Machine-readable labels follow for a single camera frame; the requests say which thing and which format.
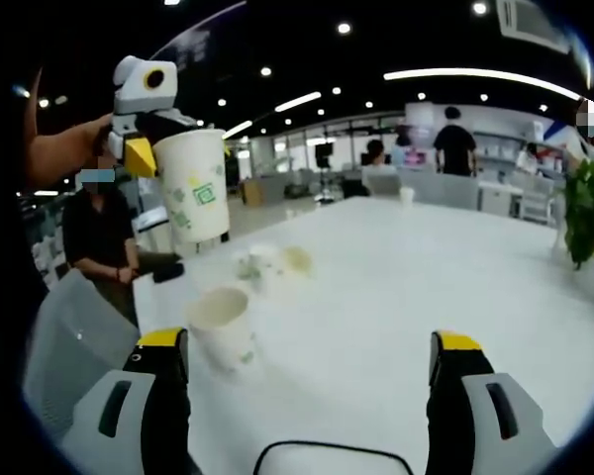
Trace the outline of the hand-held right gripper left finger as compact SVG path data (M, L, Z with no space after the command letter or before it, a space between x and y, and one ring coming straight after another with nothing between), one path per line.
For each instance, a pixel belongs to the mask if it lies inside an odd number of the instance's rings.
M191 474L187 330L150 332L81 398L61 449L81 474Z

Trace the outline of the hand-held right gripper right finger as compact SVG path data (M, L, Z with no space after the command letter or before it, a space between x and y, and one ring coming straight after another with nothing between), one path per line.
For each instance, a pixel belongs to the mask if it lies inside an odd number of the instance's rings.
M554 459L542 408L473 338L432 333L429 387L428 474L538 474Z

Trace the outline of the person's left hand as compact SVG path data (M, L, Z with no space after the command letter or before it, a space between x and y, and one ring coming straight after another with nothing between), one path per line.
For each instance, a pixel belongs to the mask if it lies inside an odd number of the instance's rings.
M103 156L108 150L109 136L113 131L113 114L102 116L98 124L99 129L92 143L92 153L95 157Z

